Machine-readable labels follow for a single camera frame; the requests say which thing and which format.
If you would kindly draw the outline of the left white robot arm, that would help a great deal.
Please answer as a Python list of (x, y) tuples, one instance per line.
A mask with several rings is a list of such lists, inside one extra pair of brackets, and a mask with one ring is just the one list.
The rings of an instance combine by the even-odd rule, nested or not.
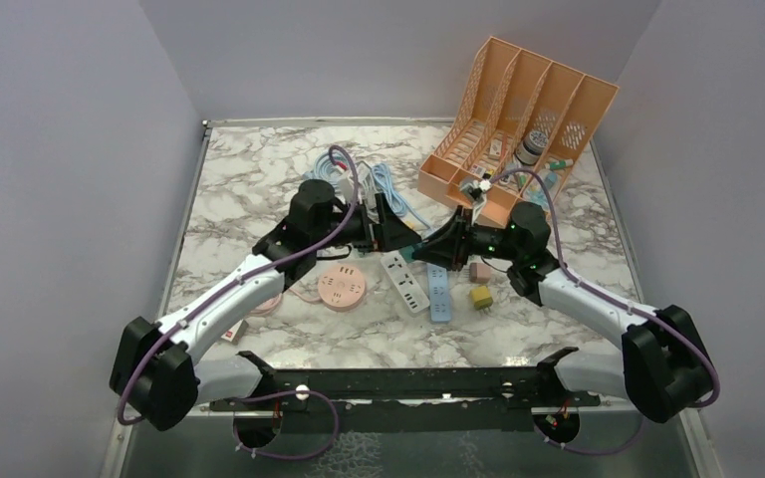
[(231, 326), (262, 303), (291, 288), (317, 263), (319, 250), (349, 245), (361, 252), (390, 252), (420, 242), (378, 195), (377, 220), (359, 198), (337, 198), (325, 180), (303, 181), (287, 216), (260, 239), (225, 279), (189, 305), (153, 323), (126, 324), (111, 372), (119, 397), (117, 420), (146, 420), (159, 431), (177, 424), (195, 405), (203, 385), (195, 366)]

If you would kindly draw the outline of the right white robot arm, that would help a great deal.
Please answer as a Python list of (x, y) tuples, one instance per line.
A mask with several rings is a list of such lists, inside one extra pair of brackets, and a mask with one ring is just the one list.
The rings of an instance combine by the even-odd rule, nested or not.
[(560, 251), (551, 251), (552, 228), (541, 206), (517, 203), (507, 225), (475, 224), (462, 206), (419, 243), (414, 259), (461, 270), (473, 256), (505, 260), (513, 290), (531, 303), (556, 310), (614, 347), (612, 353), (570, 352), (535, 378), (537, 396), (558, 405), (574, 391), (628, 400), (645, 418), (665, 423), (686, 408), (702, 408), (721, 386), (690, 314), (635, 303), (570, 270)]

